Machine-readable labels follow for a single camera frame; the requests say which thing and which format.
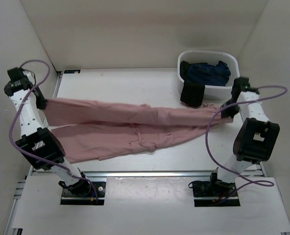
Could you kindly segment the pink trousers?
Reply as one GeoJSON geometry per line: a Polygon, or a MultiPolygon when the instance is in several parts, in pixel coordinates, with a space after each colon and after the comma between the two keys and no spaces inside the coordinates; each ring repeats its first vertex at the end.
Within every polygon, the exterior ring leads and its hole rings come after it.
{"type": "Polygon", "coordinates": [[[72,164],[172,147],[202,136],[207,127],[233,121],[218,114],[216,106],[167,108],[67,98],[50,99],[44,114],[72,164]]]}

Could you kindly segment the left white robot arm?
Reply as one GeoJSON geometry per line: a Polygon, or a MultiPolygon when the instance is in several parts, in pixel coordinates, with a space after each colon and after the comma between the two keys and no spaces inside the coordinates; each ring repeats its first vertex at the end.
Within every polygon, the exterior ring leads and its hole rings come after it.
{"type": "Polygon", "coordinates": [[[74,195],[88,196],[91,184],[85,180],[84,173],[71,166],[59,140],[43,126],[39,111],[46,108],[47,100],[30,81],[33,72],[15,67],[7,73],[10,81],[4,92],[20,112],[21,138],[15,141],[16,146],[35,169],[57,174],[62,188],[74,195]]]}

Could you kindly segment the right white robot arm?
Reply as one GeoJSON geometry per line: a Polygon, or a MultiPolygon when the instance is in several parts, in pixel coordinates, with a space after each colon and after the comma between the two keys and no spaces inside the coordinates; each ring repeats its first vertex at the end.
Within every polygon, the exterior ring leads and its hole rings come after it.
{"type": "Polygon", "coordinates": [[[270,159],[280,126],[270,122],[263,114],[258,88],[251,87],[247,77],[233,82],[231,99],[223,104],[218,113],[222,118],[233,118],[241,107],[246,107],[245,119],[232,148],[232,156],[210,176],[208,191],[215,196],[232,194],[237,177],[250,166],[270,159]]]}

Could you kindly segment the blue trousers in basket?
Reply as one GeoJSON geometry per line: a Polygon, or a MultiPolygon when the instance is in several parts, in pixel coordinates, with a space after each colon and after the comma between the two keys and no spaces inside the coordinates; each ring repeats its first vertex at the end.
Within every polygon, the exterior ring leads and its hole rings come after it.
{"type": "Polygon", "coordinates": [[[194,63],[188,67],[186,79],[201,85],[225,86],[230,75],[231,71],[223,61],[219,61],[215,66],[208,63],[194,63]]]}

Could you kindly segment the black trousers over basket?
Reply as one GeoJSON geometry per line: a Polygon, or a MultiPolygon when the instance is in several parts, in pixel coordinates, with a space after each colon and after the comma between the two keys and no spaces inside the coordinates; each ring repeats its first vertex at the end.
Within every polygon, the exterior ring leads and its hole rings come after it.
{"type": "Polygon", "coordinates": [[[182,61],[179,67],[179,74],[184,81],[180,101],[188,107],[200,107],[205,91],[205,84],[202,80],[201,73],[193,64],[182,61]]]}

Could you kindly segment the white plastic basket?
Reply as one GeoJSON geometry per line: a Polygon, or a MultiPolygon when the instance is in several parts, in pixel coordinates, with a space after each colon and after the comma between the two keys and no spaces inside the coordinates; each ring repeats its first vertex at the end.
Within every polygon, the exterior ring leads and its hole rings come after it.
{"type": "Polygon", "coordinates": [[[187,50],[178,56],[178,91],[184,82],[205,86],[204,98],[223,100],[230,96],[233,81],[240,77],[238,62],[225,52],[187,50]]]}

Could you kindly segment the aluminium table edge rail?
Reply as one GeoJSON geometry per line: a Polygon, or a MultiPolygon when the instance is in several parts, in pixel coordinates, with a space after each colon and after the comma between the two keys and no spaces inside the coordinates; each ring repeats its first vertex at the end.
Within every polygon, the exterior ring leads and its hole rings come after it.
{"type": "MultiPolygon", "coordinates": [[[[54,75],[55,75],[54,81],[50,89],[51,91],[50,97],[54,97],[59,90],[62,72],[61,71],[55,72],[54,75]]],[[[16,190],[15,190],[12,204],[11,204],[11,209],[7,217],[5,228],[2,232],[3,235],[22,235],[23,234],[23,228],[19,228],[18,226],[14,227],[14,224],[15,224],[16,215],[20,206],[21,196],[24,190],[26,179],[29,176],[31,176],[34,172],[35,172],[34,168],[31,165],[29,165],[24,175],[24,178],[20,179],[17,183],[16,190]]]]}

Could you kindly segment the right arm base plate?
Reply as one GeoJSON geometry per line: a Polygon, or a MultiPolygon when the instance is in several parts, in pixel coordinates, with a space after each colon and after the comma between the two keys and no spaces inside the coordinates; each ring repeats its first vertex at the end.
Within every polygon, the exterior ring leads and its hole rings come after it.
{"type": "Polygon", "coordinates": [[[192,181],[188,187],[193,191],[194,207],[239,207],[240,201],[235,192],[236,185],[227,187],[213,185],[209,181],[192,181]]]}

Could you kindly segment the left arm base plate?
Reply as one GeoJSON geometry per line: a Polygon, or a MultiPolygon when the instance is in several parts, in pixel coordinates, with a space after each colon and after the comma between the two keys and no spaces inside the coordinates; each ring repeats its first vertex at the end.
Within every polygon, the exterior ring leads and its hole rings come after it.
{"type": "Polygon", "coordinates": [[[106,194],[106,182],[92,182],[96,192],[91,186],[71,189],[67,187],[64,181],[58,184],[63,189],[61,194],[61,205],[78,205],[78,206],[103,206],[106,194]]]}

